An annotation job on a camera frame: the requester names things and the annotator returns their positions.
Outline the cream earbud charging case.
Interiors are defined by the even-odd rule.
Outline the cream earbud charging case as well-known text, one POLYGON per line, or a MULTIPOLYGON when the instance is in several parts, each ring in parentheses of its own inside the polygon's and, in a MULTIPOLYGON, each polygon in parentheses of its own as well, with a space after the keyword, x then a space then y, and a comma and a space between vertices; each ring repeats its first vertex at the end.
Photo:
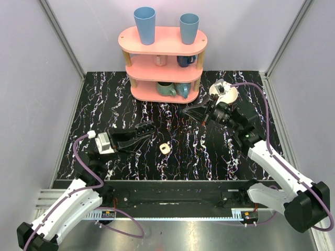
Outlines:
POLYGON ((168 155, 171 152, 171 147, 169 146, 168 143, 162 143, 159 146, 159 149, 160 149, 161 153, 164 154, 164 155, 168 155))

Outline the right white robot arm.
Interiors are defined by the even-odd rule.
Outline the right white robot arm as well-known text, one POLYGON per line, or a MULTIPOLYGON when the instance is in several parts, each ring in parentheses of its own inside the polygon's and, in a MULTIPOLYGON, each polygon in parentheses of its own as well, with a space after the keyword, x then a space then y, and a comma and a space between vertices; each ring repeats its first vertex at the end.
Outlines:
POLYGON ((268 137, 254 126, 258 114, 248 102, 231 108, 211 95, 198 105, 184 108, 182 114, 203 125, 213 121, 233 130, 233 142, 248 158, 259 164, 279 184, 281 191, 251 180, 249 187, 238 193, 243 207, 262 204, 282 214, 290 226, 303 233, 310 228, 321 231, 316 224, 329 218, 326 232, 334 228, 330 212, 330 189, 324 182, 315 183, 293 168, 270 145, 268 137))

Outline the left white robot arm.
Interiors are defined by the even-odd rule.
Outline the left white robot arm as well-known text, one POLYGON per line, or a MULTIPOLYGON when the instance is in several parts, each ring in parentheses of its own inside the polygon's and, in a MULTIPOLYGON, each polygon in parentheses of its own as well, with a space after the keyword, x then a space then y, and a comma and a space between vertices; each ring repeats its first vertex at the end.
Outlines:
POLYGON ((63 238, 90 212, 114 204, 114 188, 104 182, 106 163, 117 154, 136 153, 154 131, 148 121, 130 129, 91 130, 77 138, 73 143, 80 165, 77 177, 45 213, 17 228, 18 246, 22 250, 58 250, 63 238))

